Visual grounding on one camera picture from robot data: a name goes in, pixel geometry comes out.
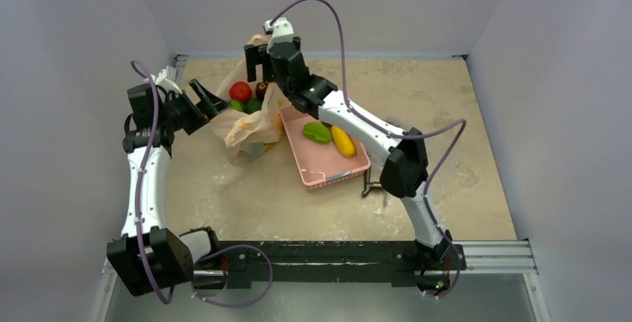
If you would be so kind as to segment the translucent orange plastic bag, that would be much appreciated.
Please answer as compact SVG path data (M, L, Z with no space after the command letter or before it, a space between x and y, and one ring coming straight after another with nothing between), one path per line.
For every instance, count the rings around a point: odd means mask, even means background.
M268 38L257 34L247 44L264 44L265 51ZM215 95L230 101L230 87L247 80L246 67L245 59L242 59L221 82ZM284 132L280 111L289 102L274 81L268 82L270 85L261 110L247 114L230 108L210 122L212 132L224 141L228 159L235 165L258 159L280 140Z

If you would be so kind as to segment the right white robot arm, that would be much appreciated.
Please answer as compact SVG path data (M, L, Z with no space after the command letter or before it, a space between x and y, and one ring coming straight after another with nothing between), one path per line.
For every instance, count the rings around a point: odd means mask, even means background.
M248 81L254 82L256 68L262 67L263 78L276 83L295 109L342 129L364 146L382 171L382 188L400 198L411 219L414 254L430 268L444 262L453 244L429 194L433 175L427 171L426 135L416 128L402 130L346 101L344 92L333 82L309 71L299 37L272 48L248 44L244 55Z

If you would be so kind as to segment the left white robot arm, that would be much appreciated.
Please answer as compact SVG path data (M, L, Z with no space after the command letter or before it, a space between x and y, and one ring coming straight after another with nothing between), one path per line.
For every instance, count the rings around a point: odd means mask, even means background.
M149 83L127 91L132 112L124 122L122 146L130 169L130 196L121 236L107 244L107 259L134 297L190 282L195 263L212 269L222 259L211 227L177 236L166 223L165 180L175 133L191 135L230 106L196 79L189 86L199 102Z

